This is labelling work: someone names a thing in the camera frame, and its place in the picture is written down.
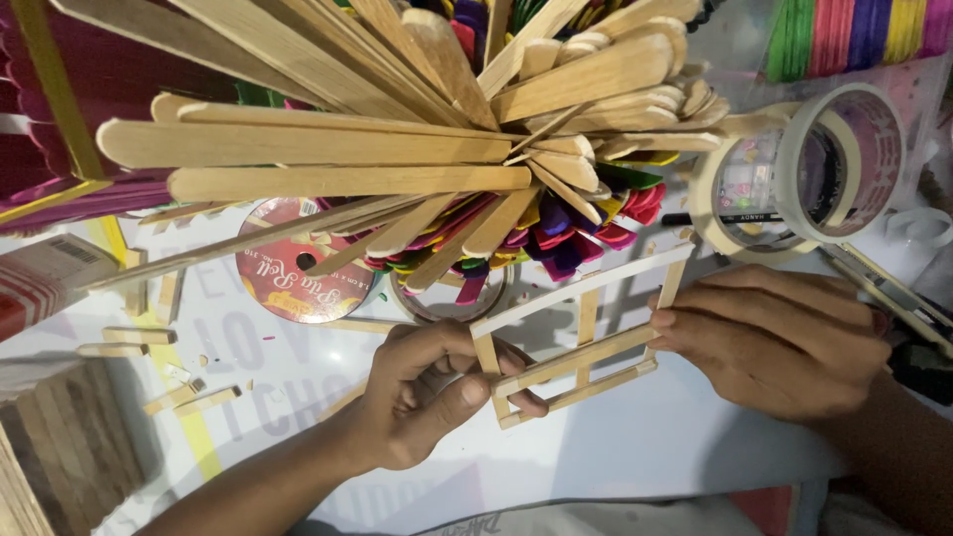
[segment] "bundle of popsicle sticks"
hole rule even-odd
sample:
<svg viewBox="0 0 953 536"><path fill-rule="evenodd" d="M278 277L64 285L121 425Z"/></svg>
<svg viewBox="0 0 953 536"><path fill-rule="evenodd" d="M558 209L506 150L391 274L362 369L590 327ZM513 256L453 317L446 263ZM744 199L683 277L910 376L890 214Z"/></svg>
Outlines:
<svg viewBox="0 0 953 536"><path fill-rule="evenodd" d="M450 269L474 280L461 295L472 293L491 268L527 255L567 278L601 254L594 240L626 247L635 234L613 218L651 223L664 185L621 168L621 178L607 175L604 162L711 151L730 128L723 123L739 120L699 78L705 66L685 60L684 23L700 0L638 0L565 43L553 39L587 1L549 0L509 44L488 45L476 77L445 19L389 0L354 0L356 20L330 0L172 0L194 20L145 0L55 0L67 14L330 111L159 95L154 122L104 124L98 146L121 166L179 168L169 188L180 201L302 196L327 210L90 288L302 233L352 243L309 277L364 258L400 272L409 293ZM491 13L492 39L506 18ZM175 28L175 39L159 27Z"/></svg>

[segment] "miniature window frame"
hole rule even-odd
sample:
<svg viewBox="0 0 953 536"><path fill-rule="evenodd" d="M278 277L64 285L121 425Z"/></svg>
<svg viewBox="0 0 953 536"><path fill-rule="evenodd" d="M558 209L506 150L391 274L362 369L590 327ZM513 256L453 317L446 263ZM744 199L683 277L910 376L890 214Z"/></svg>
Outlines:
<svg viewBox="0 0 953 536"><path fill-rule="evenodd" d="M638 258L606 272L594 272L575 283L531 299L492 318L473 323L470 326L470 333L474 338L474 347L480 367L483 369L483 374L491 382L491 401L497 414L499 427L505 430L533 419L522 410L512 411L510 403L507 401L508 396L573 370L576 371L576 386L548 399L550 411L556 411L576 402L584 401L627 381L655 371L659 367L655 359L656 352L647 348L642 361L639 363L598 380L589 380L589 371L594 363L644 344L659 335L652 329L652 326L644 323L594 340L598 289L620 279L665 266L667 272L661 286L659 308L671 307L675 301L675 294L679 290L685 263L694 250L694 244L683 244L664 253ZM503 377L499 370L497 352L493 346L493 332L537 311L576 296L581 297L579 300L578 346L546 361L535 363L527 367L521 374Z"/></svg>

